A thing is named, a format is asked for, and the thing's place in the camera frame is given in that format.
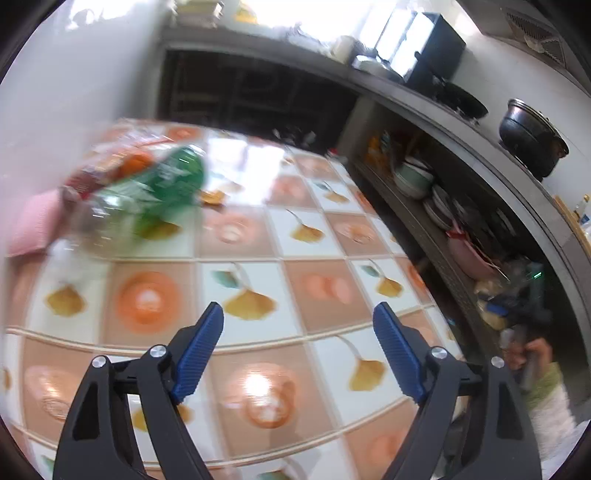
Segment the black pot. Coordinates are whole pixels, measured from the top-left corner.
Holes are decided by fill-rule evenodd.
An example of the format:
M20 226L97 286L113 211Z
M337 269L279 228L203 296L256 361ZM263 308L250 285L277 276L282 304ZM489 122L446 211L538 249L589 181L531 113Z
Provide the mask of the black pot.
M569 148L554 125L537 110L515 98L507 107L499 126L501 140L541 181L552 173L560 158L569 154Z

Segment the bottle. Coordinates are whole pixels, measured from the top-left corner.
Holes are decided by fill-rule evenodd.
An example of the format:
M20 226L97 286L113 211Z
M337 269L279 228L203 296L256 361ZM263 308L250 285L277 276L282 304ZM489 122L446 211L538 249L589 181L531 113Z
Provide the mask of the bottle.
M74 214L75 243L108 258L133 236L144 237L166 216L192 205L205 180L203 154L193 146L176 149L148 170L92 194Z
M583 200L581 200L574 209L574 214L577 217L577 221L582 225L585 221L583 221L583 217L586 215L585 210L587 209L587 204L589 203L589 195L584 195Z

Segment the bowl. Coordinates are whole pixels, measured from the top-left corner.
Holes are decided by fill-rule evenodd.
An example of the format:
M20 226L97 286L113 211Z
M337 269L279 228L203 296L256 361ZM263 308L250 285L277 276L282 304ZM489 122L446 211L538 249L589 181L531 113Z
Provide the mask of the bowl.
M425 171L415 165L403 162L396 173L408 184L421 191L429 191L433 184L434 177L428 171Z
M425 162L419 160L416 157L412 157L411 155L407 155L404 158L404 161L406 163L410 163L411 165L414 165L418 168L422 168L423 170L431 170L431 167L429 165L427 165Z
M449 234L462 235L463 231L455 224L451 232L448 232L447 246L449 251L462 271L474 280L488 280L496 274L492 268L476 251L467 237L458 238Z
M398 173L394 174L394 183L405 197L410 197L415 200L422 200L429 193L428 189L421 190L409 184L409 182L405 181Z

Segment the ginkgo leaf tile pattern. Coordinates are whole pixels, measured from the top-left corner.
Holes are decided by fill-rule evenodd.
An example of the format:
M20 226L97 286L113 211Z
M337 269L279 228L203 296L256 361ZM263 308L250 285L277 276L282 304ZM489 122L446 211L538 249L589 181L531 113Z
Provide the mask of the ginkgo leaf tile pattern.
M113 131L138 125L121 122ZM224 205L163 219L135 248L89 260L93 280L57 297L51 259L11 262L4 387L15 437L48 478L92 357L138 357L218 301L224 333L180 411L214 478L377 480L415 409L375 339L372 309L387 301L458 355L445 318L344 166L214 129L197 144L205 189L223 191ZM139 401L129 403L148 473L163 478Z

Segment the range hood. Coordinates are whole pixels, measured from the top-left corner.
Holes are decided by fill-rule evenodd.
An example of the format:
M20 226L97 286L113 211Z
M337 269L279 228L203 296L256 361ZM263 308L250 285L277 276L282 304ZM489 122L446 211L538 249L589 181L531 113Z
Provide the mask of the range hood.
M556 28L525 0L458 0L480 32L543 61L591 95L587 76Z

